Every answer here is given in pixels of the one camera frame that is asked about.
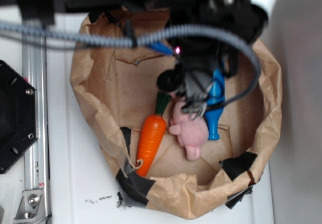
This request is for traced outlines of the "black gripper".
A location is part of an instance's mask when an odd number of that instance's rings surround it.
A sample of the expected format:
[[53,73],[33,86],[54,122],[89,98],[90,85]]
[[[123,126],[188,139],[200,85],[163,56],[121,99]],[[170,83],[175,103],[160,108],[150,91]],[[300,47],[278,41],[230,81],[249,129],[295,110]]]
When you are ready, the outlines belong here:
[[238,51],[215,40],[177,40],[176,47],[175,66],[159,75],[158,88],[182,99],[183,113],[203,116],[224,108],[224,80],[237,73]]

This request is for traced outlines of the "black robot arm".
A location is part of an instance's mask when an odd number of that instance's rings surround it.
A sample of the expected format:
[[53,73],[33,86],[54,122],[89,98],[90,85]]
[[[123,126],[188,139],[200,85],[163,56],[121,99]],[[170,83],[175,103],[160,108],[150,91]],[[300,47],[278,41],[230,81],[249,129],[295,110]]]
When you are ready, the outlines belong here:
[[[1,0],[1,5],[17,5],[23,19],[37,19],[39,26],[1,21],[1,35],[14,39],[30,35],[79,43],[81,48],[148,47],[171,55],[173,50],[164,40],[180,49],[176,66],[157,79],[161,91],[185,97],[184,113],[202,116],[222,109],[251,93],[257,85],[261,67],[251,45],[269,21],[276,0]],[[54,23],[55,13],[100,12],[110,15],[114,9],[125,8],[131,13],[170,10],[170,24],[143,36],[134,33],[134,24],[125,23],[120,37],[57,32],[47,29]],[[218,85],[214,77],[220,70],[225,78],[236,75],[238,54],[246,56],[254,67],[254,76],[245,90],[224,99],[210,88]]]

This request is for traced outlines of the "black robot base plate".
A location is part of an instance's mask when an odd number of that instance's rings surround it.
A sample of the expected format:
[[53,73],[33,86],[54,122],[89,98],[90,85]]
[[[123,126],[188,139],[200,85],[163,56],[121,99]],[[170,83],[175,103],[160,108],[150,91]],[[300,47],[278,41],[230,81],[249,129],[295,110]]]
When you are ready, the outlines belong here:
[[5,174],[37,140],[36,93],[1,60],[1,174]]

